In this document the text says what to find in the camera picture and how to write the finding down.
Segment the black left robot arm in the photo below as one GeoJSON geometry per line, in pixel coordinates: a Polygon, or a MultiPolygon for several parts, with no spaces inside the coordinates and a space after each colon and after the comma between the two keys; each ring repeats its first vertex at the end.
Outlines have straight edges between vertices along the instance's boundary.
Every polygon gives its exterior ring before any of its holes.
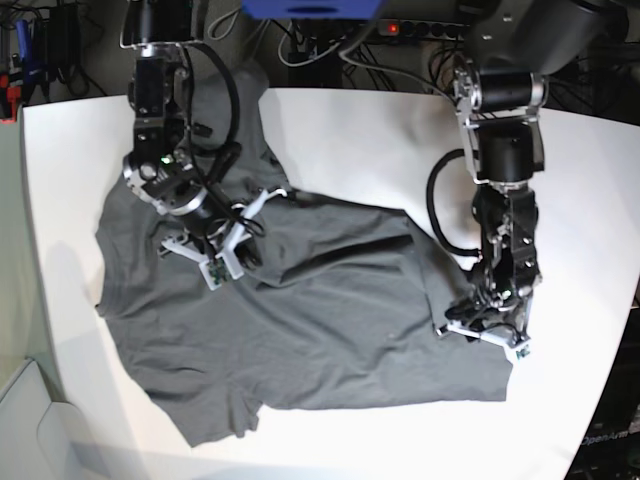
{"type": "Polygon", "coordinates": [[[462,145],[429,174],[425,203],[434,237],[419,255],[422,268],[436,269],[453,289],[433,323],[438,338],[488,343],[512,364],[530,354],[530,309],[542,279],[530,185],[545,168],[540,112],[553,74],[630,8],[628,1],[486,1],[465,32],[448,96],[462,145]],[[437,177],[457,159],[476,187],[476,248],[452,244],[436,214],[437,177]]]}

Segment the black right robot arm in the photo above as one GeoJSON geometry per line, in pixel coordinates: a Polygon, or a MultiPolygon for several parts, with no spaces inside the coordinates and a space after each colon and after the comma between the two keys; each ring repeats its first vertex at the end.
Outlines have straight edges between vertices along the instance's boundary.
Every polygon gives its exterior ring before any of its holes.
{"type": "Polygon", "coordinates": [[[135,119],[122,182],[140,202],[149,251],[191,260],[219,283],[273,265],[269,223],[290,186],[264,137],[264,72],[252,62],[229,69],[195,22],[189,1],[127,6],[121,45],[136,54],[135,119]]]}

